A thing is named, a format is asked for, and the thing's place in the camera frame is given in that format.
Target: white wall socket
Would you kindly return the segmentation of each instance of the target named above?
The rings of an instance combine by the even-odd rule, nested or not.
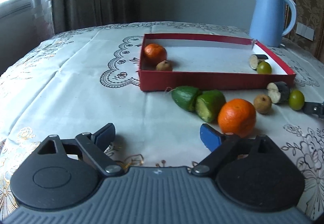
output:
[[[314,39],[314,29],[301,23],[297,23],[296,34],[301,35],[311,41]]]

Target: red box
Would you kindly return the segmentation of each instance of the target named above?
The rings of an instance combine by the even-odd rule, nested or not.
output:
[[[145,64],[144,48],[156,43],[165,47],[173,71],[156,71]],[[251,54],[268,56],[273,74],[257,74],[249,66]],[[200,90],[265,89],[270,82],[284,81],[293,86],[296,74],[260,42],[252,47],[248,38],[210,34],[145,34],[139,64],[142,91],[165,91],[178,86]]]

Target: table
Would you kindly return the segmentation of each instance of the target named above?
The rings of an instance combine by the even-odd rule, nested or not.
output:
[[[137,73],[144,33],[181,32],[248,37],[236,27],[179,22],[113,24],[64,32],[42,42],[0,77],[0,218],[17,204],[10,177],[49,134],[61,139],[95,132],[108,122],[114,160],[144,166],[189,166],[209,151],[200,141],[203,123],[178,108],[164,92],[144,93]],[[297,73],[306,101],[324,100],[324,65],[284,39],[270,49]],[[227,101],[253,102],[264,90],[225,91]],[[303,172],[298,207],[316,218],[324,210],[324,122],[283,104],[257,114],[252,136],[266,134]]]

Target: orange fruit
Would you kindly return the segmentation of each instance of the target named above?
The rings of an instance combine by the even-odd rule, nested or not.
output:
[[[255,126],[255,108],[252,103],[246,100],[233,99],[225,103],[217,120],[224,134],[234,133],[244,138],[252,132]]]
[[[158,44],[149,44],[144,48],[144,55],[152,65],[166,60],[166,50]]]

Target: white logo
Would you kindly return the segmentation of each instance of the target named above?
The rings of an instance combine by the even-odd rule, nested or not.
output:
[[[160,175],[160,174],[162,174],[162,170],[161,169],[158,169],[158,170],[153,171],[153,173],[155,173],[157,175]]]

